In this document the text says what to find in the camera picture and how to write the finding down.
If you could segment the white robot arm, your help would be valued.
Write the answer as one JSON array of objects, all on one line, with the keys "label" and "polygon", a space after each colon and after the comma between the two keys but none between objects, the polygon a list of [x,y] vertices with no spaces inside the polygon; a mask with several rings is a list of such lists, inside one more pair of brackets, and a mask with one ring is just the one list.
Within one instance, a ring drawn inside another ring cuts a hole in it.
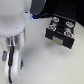
[{"label": "white robot arm", "polygon": [[0,45],[6,84],[19,84],[21,48],[25,44],[25,12],[39,14],[46,0],[0,0]]}]

